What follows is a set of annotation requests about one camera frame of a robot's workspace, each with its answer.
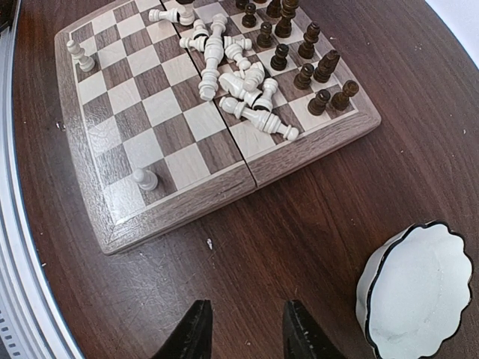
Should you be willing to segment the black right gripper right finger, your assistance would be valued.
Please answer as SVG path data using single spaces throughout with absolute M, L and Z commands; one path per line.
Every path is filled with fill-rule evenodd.
M 282 337 L 284 358 L 345 358 L 300 300 L 284 305 Z

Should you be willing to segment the white pawn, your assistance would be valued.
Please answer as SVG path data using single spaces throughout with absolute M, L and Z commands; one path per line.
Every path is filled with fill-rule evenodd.
M 133 181 L 144 191 L 152 191 L 158 186 L 157 175 L 144 168 L 136 168 L 132 173 Z

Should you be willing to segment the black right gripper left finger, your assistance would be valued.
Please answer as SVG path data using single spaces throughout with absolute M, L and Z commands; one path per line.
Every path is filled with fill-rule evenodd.
M 211 358 L 213 309 L 210 300 L 196 300 L 159 351 L 151 358 Z

